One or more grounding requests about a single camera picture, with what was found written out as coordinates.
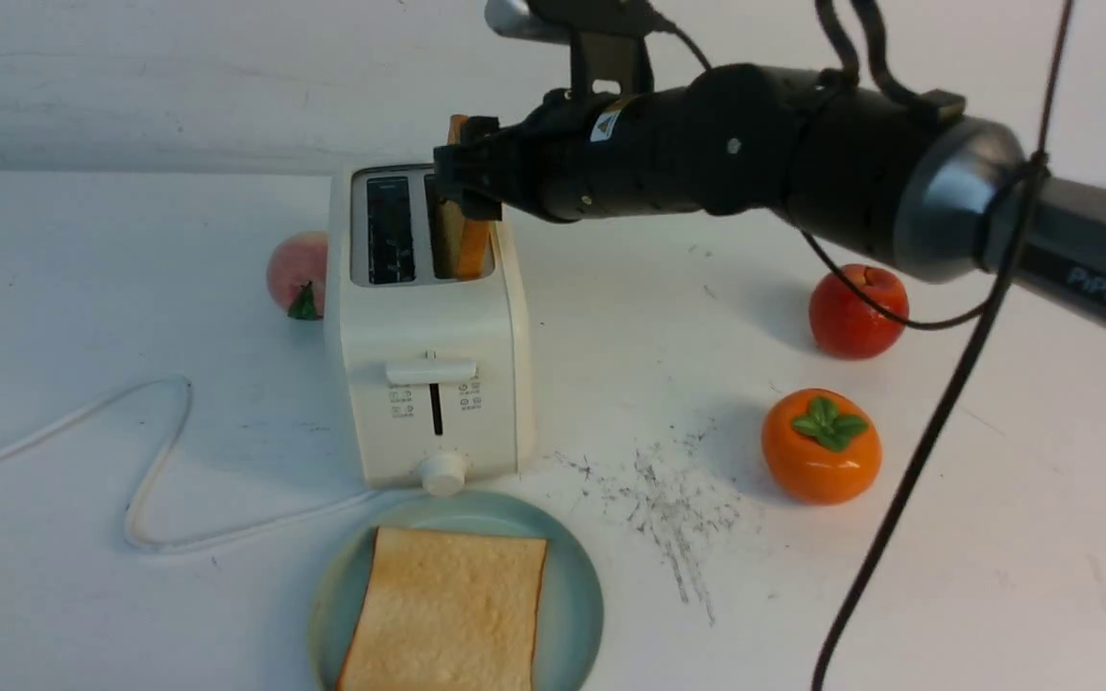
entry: robotic arm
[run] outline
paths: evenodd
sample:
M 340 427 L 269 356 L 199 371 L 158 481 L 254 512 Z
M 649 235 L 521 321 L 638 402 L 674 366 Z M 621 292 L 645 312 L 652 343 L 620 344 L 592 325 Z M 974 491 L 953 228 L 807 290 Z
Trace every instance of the robotic arm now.
M 571 88 L 514 126 L 469 118 L 434 151 L 439 193 L 482 220 L 503 205 L 547 222 L 769 209 L 919 280 L 995 271 L 1022 197 L 1014 133 L 894 82 L 884 35 L 866 35 L 881 92 L 857 87 L 830 1 L 818 12 L 844 70 L 724 65 L 654 91 L 644 39 L 680 30 L 648 1 L 489 0 L 499 34 L 571 45 Z M 1018 280 L 1106 321 L 1106 189 L 1045 182 Z

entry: apple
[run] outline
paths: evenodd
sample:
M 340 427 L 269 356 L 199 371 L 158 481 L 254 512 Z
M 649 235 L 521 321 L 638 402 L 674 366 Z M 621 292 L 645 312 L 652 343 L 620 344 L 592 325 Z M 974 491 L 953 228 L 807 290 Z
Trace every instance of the apple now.
M 281 242 L 267 262 L 267 290 L 294 320 L 321 320 L 326 302 L 325 232 L 302 232 Z
M 878 305 L 904 318 L 909 314 L 907 289 L 894 273 L 879 266 L 847 264 L 843 275 Z M 826 273 L 813 289 L 808 326 L 822 350 L 846 359 L 873 358 L 894 346 L 904 333 L 904 324 L 878 314 L 833 273 Z

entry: white table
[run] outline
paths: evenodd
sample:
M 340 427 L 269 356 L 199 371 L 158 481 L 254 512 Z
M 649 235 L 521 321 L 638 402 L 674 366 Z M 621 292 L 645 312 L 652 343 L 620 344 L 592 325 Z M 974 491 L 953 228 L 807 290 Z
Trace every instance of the white table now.
M 321 324 L 290 323 L 263 285 L 278 241 L 324 226 L 328 189 L 0 174 L 0 446 L 185 373 L 196 402 L 150 504 L 158 536 L 354 491 Z M 513 224 L 540 446 L 488 486 L 564 521 L 597 565 L 586 688 L 807 688 L 966 333 L 907 333 L 866 363 L 816 354 L 804 303 L 824 270 L 769 214 Z M 953 314 L 984 281 L 912 284 L 914 314 Z M 790 503 L 760 459 L 764 410 L 806 386 L 883 435 L 877 484 L 844 506 Z M 132 551 L 123 507 L 176 404 L 142 390 L 0 467 L 0 688 L 310 685 L 310 596 L 361 516 L 211 555 Z M 1106 688 L 1106 331 L 1010 295 L 828 687 Z

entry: plate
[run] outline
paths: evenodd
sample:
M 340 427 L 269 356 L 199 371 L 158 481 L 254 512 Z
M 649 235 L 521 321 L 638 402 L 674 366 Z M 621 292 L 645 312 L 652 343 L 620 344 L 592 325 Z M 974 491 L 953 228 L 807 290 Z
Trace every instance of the plate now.
M 535 622 L 532 691 L 583 687 L 605 626 L 601 578 L 587 552 L 561 522 L 526 502 L 491 491 L 462 491 L 452 498 L 414 499 L 386 509 L 332 561 L 315 593 L 306 635 L 316 688 L 335 690 L 365 600 L 374 534 L 380 525 L 549 540 Z

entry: warning label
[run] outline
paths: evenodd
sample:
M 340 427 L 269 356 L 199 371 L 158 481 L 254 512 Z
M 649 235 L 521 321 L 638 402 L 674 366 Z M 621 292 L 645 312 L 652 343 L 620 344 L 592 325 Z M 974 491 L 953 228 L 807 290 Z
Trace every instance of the warning label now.
M 617 121 L 623 116 L 623 109 L 630 101 L 633 97 L 618 98 L 612 102 L 607 108 L 601 111 L 595 126 L 592 126 L 592 136 L 588 137 L 588 142 L 608 142 L 609 137 L 614 135 L 614 130 L 617 129 Z

